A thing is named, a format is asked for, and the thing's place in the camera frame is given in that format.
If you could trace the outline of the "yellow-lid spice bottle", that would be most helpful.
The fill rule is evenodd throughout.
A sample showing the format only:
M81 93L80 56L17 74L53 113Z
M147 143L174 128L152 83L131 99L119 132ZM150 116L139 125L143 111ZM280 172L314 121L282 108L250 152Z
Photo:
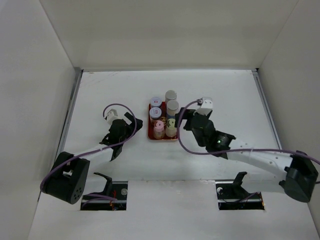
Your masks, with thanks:
M169 138L174 138L177 135L177 128L175 127L176 120L174 118L169 118L166 121L165 134Z

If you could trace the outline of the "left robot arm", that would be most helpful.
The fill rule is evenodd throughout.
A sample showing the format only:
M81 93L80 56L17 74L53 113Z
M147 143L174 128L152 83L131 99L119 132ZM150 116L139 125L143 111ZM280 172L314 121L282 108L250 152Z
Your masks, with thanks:
M143 121L130 112L124 114L129 122L120 118L114 109L103 117L110 128L98 146L79 154L66 151L59 153L50 172L40 184L42 193L71 205L77 203L85 191L91 164L88 158L109 151L109 160L115 160L122 152L124 143L143 127Z

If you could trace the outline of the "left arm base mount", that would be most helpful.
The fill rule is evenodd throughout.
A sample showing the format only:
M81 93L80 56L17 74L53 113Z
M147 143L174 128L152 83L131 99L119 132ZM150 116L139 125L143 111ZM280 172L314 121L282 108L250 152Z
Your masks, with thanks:
M81 211L125 211L129 184L113 181L110 176L95 172L88 180L80 203Z

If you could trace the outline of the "grey-lid spice jar front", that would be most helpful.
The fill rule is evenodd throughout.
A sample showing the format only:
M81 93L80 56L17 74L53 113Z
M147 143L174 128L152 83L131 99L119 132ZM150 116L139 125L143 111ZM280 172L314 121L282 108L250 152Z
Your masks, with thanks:
M162 99L160 97L154 96L150 99L150 107L151 108L161 108Z

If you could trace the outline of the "tall grey-cap blue-label bottle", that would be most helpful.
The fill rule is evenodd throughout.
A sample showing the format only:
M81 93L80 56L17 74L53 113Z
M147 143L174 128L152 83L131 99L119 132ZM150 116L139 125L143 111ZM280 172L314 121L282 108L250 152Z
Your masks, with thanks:
M165 102L168 103L169 101L175 101L177 99L177 93L174 90L168 90L165 93Z

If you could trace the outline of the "grey-lid spice jar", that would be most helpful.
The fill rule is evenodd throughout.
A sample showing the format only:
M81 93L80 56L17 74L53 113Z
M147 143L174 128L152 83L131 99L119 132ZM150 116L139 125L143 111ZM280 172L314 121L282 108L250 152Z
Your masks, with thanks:
M160 97L154 96L150 99L150 107L151 108L161 108L162 99Z
M149 120L151 124L160 120L162 117L162 110L159 107L151 107L149 110Z

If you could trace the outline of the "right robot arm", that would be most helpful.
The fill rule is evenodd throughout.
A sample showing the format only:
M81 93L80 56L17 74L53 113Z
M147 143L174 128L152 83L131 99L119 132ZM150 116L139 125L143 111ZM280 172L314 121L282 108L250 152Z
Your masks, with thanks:
M267 178L238 172L233 183L223 189L223 195L247 198L254 192L275 192L298 202L310 202L318 184L319 172L314 164L319 164L319 160L298 150L254 148L232 134L217 130L210 120L211 113L210 109L201 112L183 107L175 115L175 127L179 130L181 122L186 121L183 129L192 132L196 143L205 148L204 156L242 162L272 175Z

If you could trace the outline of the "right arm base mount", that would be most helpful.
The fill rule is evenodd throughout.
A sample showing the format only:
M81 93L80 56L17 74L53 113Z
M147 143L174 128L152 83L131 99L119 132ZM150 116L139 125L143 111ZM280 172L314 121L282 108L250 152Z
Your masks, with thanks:
M260 192L248 192L242 187L248 173L239 172L233 181L215 183L218 209L220 211L265 210Z

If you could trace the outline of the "grey-cap blue-label bottle front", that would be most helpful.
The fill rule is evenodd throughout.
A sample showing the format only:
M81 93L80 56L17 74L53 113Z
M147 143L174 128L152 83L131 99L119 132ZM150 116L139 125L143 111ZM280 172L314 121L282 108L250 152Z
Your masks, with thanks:
M166 103L166 118L174 119L175 115L179 112L179 103L176 100L169 100Z

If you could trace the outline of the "pink-lid spice bottle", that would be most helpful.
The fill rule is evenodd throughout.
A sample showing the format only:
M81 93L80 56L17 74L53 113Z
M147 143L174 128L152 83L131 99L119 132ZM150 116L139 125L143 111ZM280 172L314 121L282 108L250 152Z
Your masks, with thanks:
M165 136L165 125L161 120L157 120L154 122L153 126L153 137L156 140L161 140Z

